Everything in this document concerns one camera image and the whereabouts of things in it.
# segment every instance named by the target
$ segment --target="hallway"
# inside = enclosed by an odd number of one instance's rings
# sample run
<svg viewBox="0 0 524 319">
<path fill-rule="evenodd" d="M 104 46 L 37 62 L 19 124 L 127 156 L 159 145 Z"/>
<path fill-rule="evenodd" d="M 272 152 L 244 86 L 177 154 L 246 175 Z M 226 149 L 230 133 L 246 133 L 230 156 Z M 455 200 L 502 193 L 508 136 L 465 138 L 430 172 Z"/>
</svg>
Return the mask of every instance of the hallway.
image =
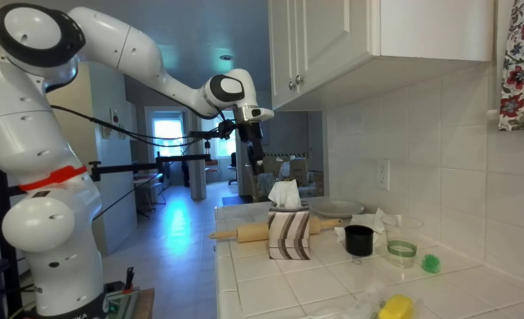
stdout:
<svg viewBox="0 0 524 319">
<path fill-rule="evenodd" d="M 138 228 L 122 246 L 104 257 L 104 280 L 124 280 L 134 267 L 134 287 L 155 289 L 154 319 L 214 319 L 216 276 L 214 209 L 223 196 L 235 196 L 235 182 L 207 184 L 207 198 L 194 202 L 189 187 L 170 186 L 161 193 L 150 218 L 139 218 Z"/>
</svg>

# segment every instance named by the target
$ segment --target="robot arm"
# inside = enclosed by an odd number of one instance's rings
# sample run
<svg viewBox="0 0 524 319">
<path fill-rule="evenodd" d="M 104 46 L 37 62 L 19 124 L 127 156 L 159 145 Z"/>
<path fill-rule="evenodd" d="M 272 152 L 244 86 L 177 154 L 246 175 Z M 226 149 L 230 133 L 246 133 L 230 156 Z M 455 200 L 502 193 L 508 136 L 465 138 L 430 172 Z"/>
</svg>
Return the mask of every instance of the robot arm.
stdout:
<svg viewBox="0 0 524 319">
<path fill-rule="evenodd" d="M 233 108 L 251 161 L 263 157 L 258 122 L 272 111 L 256 104 L 242 69 L 189 88 L 164 72 L 150 37 L 90 9 L 69 14 L 31 3 L 0 9 L 0 168 L 26 191 L 5 214 L 3 237 L 31 271 L 39 317 L 106 317 L 102 260 L 92 239 L 101 195 L 69 147 L 46 92 L 74 79 L 78 60 L 118 69 L 210 118 Z"/>
<path fill-rule="evenodd" d="M 69 83 L 76 58 L 85 58 L 118 69 L 198 117 L 212 118 L 221 108 L 233 108 L 240 138 L 251 143 L 251 161 L 263 157 L 256 122 L 274 113 L 256 104 L 253 79 L 244 69 L 216 74 L 203 86 L 191 88 L 164 71 L 148 35 L 86 7 L 63 14 L 30 3 L 5 5 L 0 10 L 0 42 L 12 63 L 46 79 L 46 90 Z"/>
</svg>

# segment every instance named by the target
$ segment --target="ceiling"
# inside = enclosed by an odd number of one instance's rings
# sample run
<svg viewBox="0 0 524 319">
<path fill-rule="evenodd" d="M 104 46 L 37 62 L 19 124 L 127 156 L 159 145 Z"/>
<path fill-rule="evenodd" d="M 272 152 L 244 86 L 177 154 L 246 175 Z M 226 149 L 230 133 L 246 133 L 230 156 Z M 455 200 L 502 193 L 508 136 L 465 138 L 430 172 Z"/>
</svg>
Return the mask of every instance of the ceiling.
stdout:
<svg viewBox="0 0 524 319">
<path fill-rule="evenodd" d="M 148 33 L 166 71 L 189 86 L 230 67 L 269 90 L 267 0 L 21 0 L 69 10 L 85 5 Z"/>
</svg>

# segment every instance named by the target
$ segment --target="kitchen counter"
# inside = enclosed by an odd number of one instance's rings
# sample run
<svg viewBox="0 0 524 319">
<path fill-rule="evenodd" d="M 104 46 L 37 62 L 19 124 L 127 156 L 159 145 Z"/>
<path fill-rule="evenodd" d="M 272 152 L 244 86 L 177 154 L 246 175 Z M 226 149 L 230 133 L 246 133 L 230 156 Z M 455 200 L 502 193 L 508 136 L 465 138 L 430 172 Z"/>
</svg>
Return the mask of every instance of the kitchen counter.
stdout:
<svg viewBox="0 0 524 319">
<path fill-rule="evenodd" d="M 217 230 L 265 221 L 267 207 L 267 202 L 221 207 Z M 354 312 L 363 304 L 396 292 L 416 301 L 421 319 L 524 317 L 524 281 L 428 239 L 417 244 L 417 257 L 437 255 L 437 274 L 424 273 L 419 258 L 409 269 L 394 267 L 382 257 L 380 244 L 371 257 L 357 260 L 332 230 L 311 235 L 309 248 L 311 260 L 270 260 L 265 241 L 216 242 L 217 317 L 357 317 Z"/>
</svg>

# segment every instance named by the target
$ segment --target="white cabinet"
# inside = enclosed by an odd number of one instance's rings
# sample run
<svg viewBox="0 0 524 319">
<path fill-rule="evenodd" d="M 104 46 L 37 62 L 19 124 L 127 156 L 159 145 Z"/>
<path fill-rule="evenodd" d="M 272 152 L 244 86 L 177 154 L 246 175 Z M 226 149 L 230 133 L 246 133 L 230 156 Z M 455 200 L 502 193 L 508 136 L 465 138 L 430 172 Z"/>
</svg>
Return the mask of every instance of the white cabinet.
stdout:
<svg viewBox="0 0 524 319">
<path fill-rule="evenodd" d="M 322 108 L 488 62 L 494 0 L 269 0 L 269 28 L 272 106 Z"/>
</svg>

